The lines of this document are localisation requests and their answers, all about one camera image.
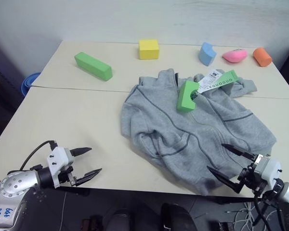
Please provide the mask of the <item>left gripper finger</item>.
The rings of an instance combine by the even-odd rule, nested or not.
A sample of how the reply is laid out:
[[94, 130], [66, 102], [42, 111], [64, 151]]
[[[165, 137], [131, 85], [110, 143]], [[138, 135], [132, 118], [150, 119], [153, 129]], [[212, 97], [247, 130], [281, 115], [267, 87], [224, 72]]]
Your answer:
[[92, 150], [92, 148], [90, 148], [90, 147], [81, 147], [81, 148], [71, 149], [70, 153], [73, 157], [76, 157], [79, 155], [83, 155], [86, 152], [89, 152], [90, 150]]
[[75, 186], [80, 186], [80, 185], [90, 181], [101, 171], [102, 171], [102, 169], [100, 168], [100, 169], [96, 169], [96, 170], [93, 170], [93, 171], [86, 173], [82, 178], [76, 179]]

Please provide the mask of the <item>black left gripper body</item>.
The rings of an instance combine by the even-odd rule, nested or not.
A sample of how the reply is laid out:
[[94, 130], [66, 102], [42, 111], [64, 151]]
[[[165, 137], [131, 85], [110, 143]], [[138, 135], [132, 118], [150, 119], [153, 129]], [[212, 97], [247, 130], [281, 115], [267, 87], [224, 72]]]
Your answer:
[[76, 186], [77, 178], [73, 176], [72, 172], [72, 166], [69, 166], [66, 170], [61, 170], [61, 172], [58, 174], [59, 183], [62, 184], [69, 182], [72, 187]]

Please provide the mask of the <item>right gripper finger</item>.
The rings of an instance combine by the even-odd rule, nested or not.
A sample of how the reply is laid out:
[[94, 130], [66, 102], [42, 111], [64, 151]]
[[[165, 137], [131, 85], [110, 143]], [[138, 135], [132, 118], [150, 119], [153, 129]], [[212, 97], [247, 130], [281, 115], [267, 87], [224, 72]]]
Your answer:
[[207, 166], [207, 169], [217, 178], [221, 183], [231, 188], [234, 192], [240, 193], [244, 184], [232, 182], [227, 176], [210, 166]]
[[236, 147], [236, 146], [233, 146], [233, 145], [230, 145], [230, 144], [226, 144], [226, 143], [222, 143], [222, 146], [224, 148], [226, 148], [227, 150], [229, 150], [230, 152], [238, 155], [238, 156], [243, 156], [245, 157], [246, 159], [249, 159], [251, 161], [254, 161], [255, 160], [255, 154], [251, 153], [251, 152], [248, 152], [242, 148], [239, 148], [239, 147]]

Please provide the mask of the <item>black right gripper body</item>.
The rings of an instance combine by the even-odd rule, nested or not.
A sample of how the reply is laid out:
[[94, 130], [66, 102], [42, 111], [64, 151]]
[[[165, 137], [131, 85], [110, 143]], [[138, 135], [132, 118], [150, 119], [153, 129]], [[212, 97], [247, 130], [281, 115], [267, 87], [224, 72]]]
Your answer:
[[256, 164], [250, 164], [242, 169], [238, 176], [240, 184], [245, 185], [253, 191], [253, 193], [263, 193], [267, 186], [267, 181], [261, 178], [261, 174], [256, 172]]

